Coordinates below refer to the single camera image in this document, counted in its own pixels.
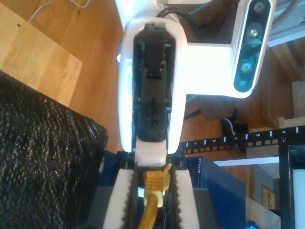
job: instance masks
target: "black cable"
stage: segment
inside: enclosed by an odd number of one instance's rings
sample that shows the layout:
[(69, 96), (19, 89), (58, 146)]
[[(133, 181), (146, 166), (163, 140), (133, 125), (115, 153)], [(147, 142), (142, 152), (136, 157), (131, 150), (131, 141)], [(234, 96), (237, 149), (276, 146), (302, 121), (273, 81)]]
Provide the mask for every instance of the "black cable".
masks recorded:
[(194, 111), (194, 112), (192, 112), (192, 113), (190, 113), (190, 114), (184, 116), (183, 121), (186, 121), (186, 120), (188, 120), (188, 119), (190, 119), (190, 118), (194, 118), (195, 116), (200, 115), (200, 114), (202, 114), (202, 111), (201, 111), (201, 110)]
[(166, 15), (175, 13), (178, 14), (179, 16), (183, 17), (189, 24), (190, 26), (194, 29), (195, 33), (197, 34), (198, 38), (201, 39), (201, 34), (198, 25), (194, 21), (194, 19), (184, 10), (182, 10), (179, 7), (167, 7), (163, 9), (158, 15), (157, 18), (164, 18)]

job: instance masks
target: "gray surface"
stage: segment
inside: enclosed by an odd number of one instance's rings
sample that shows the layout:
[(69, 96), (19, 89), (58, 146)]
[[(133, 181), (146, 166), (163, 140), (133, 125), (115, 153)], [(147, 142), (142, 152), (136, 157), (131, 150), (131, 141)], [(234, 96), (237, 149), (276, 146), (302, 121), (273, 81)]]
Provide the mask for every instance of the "gray surface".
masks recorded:
[(246, 197), (246, 221), (254, 221), (261, 229), (281, 229), (281, 218)]
[(218, 229), (208, 189), (194, 188), (200, 229)]
[(273, 187), (274, 187), (274, 197), (275, 197), (275, 209), (281, 209), (281, 202), (280, 202), (280, 178), (273, 180)]
[(113, 187), (98, 187), (84, 227), (101, 229), (104, 224), (108, 203)]

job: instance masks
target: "white cable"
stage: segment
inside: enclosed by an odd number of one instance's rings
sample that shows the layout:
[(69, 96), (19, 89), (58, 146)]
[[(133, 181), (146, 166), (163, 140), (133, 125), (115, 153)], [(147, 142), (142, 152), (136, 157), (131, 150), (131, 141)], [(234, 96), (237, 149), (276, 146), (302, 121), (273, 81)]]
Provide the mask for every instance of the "white cable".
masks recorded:
[[(75, 2), (74, 0), (70, 0), (70, 1), (73, 2), (75, 5), (77, 5), (77, 6), (80, 7), (80, 8), (86, 8), (86, 7), (88, 6), (89, 2), (90, 2), (90, 0), (87, 0), (86, 4), (85, 4), (84, 6), (82, 6), (82, 5), (78, 4), (77, 2)], [(47, 3), (42, 4), (41, 6), (39, 6), (39, 7), (35, 10), (35, 12), (32, 14), (32, 16), (30, 17), (28, 23), (30, 23), (30, 22), (33, 20), (33, 18), (36, 16), (36, 14), (37, 14), (43, 7), (49, 5), (50, 2), (51, 2), (51, 0), (49, 0)]]
[(280, 24), (285, 21), (290, 14), (296, 9), (298, 3), (300, 0), (291, 0), (289, 6), (284, 10), (283, 13), (281, 13), (276, 19), (273, 20), (272, 22), (272, 30), (278, 27)]
[(87, 7), (87, 5), (89, 4), (89, 2), (90, 2), (90, 0), (87, 0), (87, 3), (86, 3), (86, 5), (84, 5), (84, 6), (81, 6), (80, 4), (78, 4), (77, 2), (75, 2), (74, 0), (70, 0), (71, 2), (73, 2), (75, 5), (77, 5), (78, 7), (81, 7), (81, 8), (86, 8)]
[(35, 12), (34, 12), (34, 13), (32, 14), (32, 16), (30, 17), (28, 23), (30, 23), (30, 22), (33, 20), (33, 18), (36, 16), (36, 14), (37, 14), (43, 7), (45, 7), (46, 5), (49, 5), (50, 2), (51, 2), (51, 0), (49, 0), (47, 3), (42, 4), (41, 6), (39, 6), (39, 7), (37, 8), (37, 10), (35, 10)]

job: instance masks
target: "white plastic casing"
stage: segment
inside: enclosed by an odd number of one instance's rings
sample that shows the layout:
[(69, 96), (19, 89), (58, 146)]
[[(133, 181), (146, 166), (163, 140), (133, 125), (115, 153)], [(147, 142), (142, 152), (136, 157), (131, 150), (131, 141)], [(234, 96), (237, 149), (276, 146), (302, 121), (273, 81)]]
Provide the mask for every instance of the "white plastic casing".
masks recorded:
[(103, 229), (121, 229), (127, 210), (133, 170), (120, 169), (108, 203)]
[(172, 154), (176, 152), (180, 141), (186, 94), (225, 95), (235, 98), (246, 98), (251, 94), (261, 70), (276, 6), (276, 0), (269, 1), (271, 4), (271, 11), (263, 38), (262, 51), (258, 58), (254, 83), (251, 89), (245, 93), (235, 90), (234, 78), (245, 31), (246, 16), (252, 0), (241, 0), (238, 4), (232, 43), (228, 45), (188, 44), (182, 26), (170, 19), (133, 17), (128, 23), (124, 22), (126, 26), (123, 25), (125, 33), (122, 41), (119, 69), (119, 123), (121, 142), (124, 151), (132, 151), (133, 39), (144, 29), (145, 23), (162, 21), (165, 24), (166, 31), (176, 40), (172, 94), (173, 106), (168, 131), (168, 153)]
[(179, 202), (178, 208), (180, 211), (180, 228), (200, 229), (190, 172), (188, 170), (178, 170), (175, 175), (177, 199)]
[(135, 152), (134, 160), (138, 162), (138, 166), (162, 167), (166, 163), (166, 140), (162, 142), (144, 142), (137, 139)]

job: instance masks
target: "camera lens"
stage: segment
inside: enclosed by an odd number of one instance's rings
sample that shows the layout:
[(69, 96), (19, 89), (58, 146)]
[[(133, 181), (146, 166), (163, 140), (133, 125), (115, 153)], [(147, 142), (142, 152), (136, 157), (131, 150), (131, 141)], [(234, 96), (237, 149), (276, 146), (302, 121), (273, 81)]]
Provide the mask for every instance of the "camera lens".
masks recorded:
[(263, 41), (263, 30), (263, 26), (257, 22), (253, 22), (247, 26), (246, 43), (254, 46), (261, 44)]
[(263, 4), (261, 1), (259, 1), (254, 5), (254, 11), (257, 13), (263, 12), (264, 9), (265, 9), (265, 4)]

